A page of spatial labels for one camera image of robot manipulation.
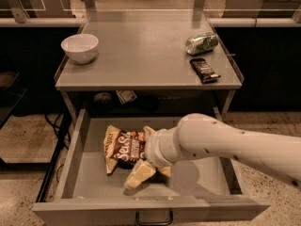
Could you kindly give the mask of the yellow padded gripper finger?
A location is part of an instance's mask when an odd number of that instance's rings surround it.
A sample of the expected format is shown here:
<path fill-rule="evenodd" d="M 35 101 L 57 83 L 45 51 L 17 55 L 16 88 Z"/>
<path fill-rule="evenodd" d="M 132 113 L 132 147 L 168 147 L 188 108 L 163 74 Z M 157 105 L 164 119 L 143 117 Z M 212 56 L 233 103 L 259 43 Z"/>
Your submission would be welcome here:
<path fill-rule="evenodd" d="M 155 132 L 155 130 L 149 126 L 144 126 L 143 130 L 144 130 L 144 138 L 145 139 L 148 139 Z"/>
<path fill-rule="evenodd" d="M 135 189 L 143 182 L 151 178 L 156 172 L 156 168 L 146 160 L 139 159 L 128 175 L 124 186 L 127 189 Z"/>

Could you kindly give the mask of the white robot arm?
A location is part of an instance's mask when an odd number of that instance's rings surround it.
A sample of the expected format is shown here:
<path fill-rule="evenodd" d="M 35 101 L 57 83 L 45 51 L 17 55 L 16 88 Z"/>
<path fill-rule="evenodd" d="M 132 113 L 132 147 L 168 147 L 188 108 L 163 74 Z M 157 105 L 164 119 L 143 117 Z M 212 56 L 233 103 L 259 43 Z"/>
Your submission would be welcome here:
<path fill-rule="evenodd" d="M 290 186 L 301 186 L 301 138 L 237 129 L 193 113 L 147 136 L 146 160 L 156 168 L 207 157 L 234 159 Z"/>

